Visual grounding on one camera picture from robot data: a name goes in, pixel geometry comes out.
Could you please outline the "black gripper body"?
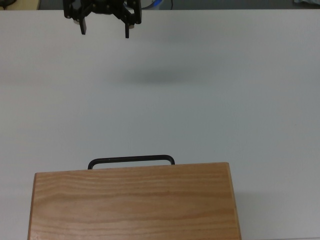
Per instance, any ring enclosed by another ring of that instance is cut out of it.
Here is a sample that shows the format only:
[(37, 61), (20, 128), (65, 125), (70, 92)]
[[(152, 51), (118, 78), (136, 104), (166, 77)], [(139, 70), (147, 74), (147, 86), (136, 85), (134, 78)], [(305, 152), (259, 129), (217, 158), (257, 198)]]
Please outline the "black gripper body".
[(124, 15), (126, 13), (123, 0), (92, 0), (91, 11), (95, 14)]

